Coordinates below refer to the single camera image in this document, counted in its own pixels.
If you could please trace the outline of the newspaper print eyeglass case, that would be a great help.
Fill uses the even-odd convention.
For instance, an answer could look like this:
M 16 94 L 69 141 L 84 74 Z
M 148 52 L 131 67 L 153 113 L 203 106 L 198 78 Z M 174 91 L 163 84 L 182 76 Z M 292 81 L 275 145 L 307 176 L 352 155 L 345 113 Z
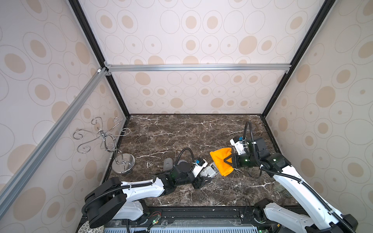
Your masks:
M 215 162 L 211 163 L 210 165 L 208 165 L 206 168 L 204 168 L 201 172 L 200 172 L 200 176 L 201 177 L 209 177 L 209 178 L 214 178 L 217 174 L 219 174 L 219 170 L 218 168 L 216 167 L 216 164 Z

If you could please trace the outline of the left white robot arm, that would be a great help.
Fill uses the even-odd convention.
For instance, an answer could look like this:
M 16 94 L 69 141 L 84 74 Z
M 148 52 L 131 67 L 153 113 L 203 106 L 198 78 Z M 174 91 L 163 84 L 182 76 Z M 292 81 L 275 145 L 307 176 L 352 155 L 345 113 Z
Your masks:
M 137 221 L 149 215 L 144 199 L 169 195 L 185 184 L 201 189 L 218 172 L 214 163 L 198 160 L 194 164 L 182 161 L 146 181 L 122 182 L 112 177 L 85 197 L 82 214 L 90 228 L 101 227 L 113 219 Z

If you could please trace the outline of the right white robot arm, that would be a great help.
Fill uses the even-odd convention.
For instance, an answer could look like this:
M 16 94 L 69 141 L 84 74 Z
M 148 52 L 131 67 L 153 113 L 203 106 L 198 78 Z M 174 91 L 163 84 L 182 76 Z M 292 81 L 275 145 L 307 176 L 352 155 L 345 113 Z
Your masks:
M 351 214 L 343 214 L 317 193 L 280 153 L 271 154 L 263 138 L 253 140 L 235 137 L 230 140 L 236 149 L 224 158 L 231 167 L 253 168 L 273 177 L 306 211 L 305 215 L 290 211 L 265 198 L 254 205 L 257 223 L 277 222 L 295 233 L 354 233 L 358 222 Z

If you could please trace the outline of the orange microfiber cloth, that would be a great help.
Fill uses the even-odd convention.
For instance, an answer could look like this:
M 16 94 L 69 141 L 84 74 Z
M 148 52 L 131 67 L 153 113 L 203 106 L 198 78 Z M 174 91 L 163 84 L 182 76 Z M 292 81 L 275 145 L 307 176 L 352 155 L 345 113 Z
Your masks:
M 219 150 L 215 150 L 210 152 L 210 156 L 212 157 L 217 169 L 219 170 L 222 176 L 228 176 L 230 173 L 234 171 L 234 168 L 225 163 L 224 159 L 232 155 L 231 148 L 222 148 Z

